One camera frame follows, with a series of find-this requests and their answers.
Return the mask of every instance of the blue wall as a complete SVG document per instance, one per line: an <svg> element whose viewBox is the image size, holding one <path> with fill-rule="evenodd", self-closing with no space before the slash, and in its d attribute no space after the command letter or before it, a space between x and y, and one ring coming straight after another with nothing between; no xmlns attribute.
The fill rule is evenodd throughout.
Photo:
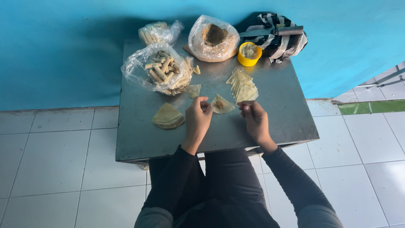
<svg viewBox="0 0 405 228"><path fill-rule="evenodd" d="M305 97L335 97L405 60L404 9L404 0L1 0L0 110L118 105L123 41L139 27L179 19L189 29L200 14L236 25L256 11L305 26L309 43L292 57Z"/></svg>

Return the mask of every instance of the black pants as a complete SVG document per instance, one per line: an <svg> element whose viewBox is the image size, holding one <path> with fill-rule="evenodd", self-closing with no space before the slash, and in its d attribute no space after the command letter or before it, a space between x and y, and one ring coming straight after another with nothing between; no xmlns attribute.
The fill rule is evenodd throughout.
<svg viewBox="0 0 405 228"><path fill-rule="evenodd" d="M152 188L169 160L170 157L149 161ZM206 153L205 173L206 176L195 156L174 220L191 207L213 198L228 204L251 202L266 207L263 189L244 149Z"/></svg>

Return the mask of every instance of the yellow container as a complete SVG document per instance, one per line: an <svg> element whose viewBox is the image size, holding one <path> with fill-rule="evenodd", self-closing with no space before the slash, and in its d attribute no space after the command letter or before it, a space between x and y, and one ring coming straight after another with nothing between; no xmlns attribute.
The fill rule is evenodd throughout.
<svg viewBox="0 0 405 228"><path fill-rule="evenodd" d="M239 52L238 52L238 61L240 62L240 64L242 64L245 67L251 67L251 66L255 65L257 63L257 60L259 60L259 58L262 56L262 49L259 46L255 45L256 46L255 52L257 53L257 58L256 59L245 58L241 53L241 48L248 43L255 45L252 42L242 43L242 45L239 47Z"/></svg>

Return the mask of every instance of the metal table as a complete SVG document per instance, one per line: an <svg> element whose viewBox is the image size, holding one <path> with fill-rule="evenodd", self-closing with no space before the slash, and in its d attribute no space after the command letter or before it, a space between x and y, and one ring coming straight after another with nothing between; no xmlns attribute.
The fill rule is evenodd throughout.
<svg viewBox="0 0 405 228"><path fill-rule="evenodd" d="M181 48L185 43L187 36L182 36L174 49L179 54L191 56ZM126 41L123 60L142 48L144 46L139 39ZM230 113L213 114L210 128L197 153L257 146L247 134L246 121L235 104L230 85L225 83L235 67L241 66L236 56L224 62L203 62L194 58L194 65L200 67L201 74L194 73L190 84L201 84L200 95L208 96L207 102L210 103L219 94L236 107ZM275 65L270 64L268 58L262 58L255 66L245 67L245 70L258 88L256 101L269 115L269 131L274 142L283 147L319 139L289 58ZM176 151L185 138L185 124L163 130L151 122L165 102L185 115L192 99L186 93L170 97L149 92L128 84L122 77L116 161L139 163L149 158L170 156Z"/></svg>

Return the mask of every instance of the hand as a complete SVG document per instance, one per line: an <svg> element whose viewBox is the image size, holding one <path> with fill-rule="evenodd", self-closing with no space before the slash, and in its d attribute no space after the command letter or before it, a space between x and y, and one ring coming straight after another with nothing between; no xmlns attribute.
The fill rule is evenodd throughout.
<svg viewBox="0 0 405 228"><path fill-rule="evenodd" d="M195 155L197 148L209 128L212 117L212 106L204 102L208 97L196 97L191 106L185 110L187 136L181 148L191 155Z"/></svg>
<svg viewBox="0 0 405 228"><path fill-rule="evenodd" d="M246 128L250 137L259 145L264 153L273 153L278 149L269 134L269 118L267 112L257 101L238 102L241 115L246 118Z"/></svg>

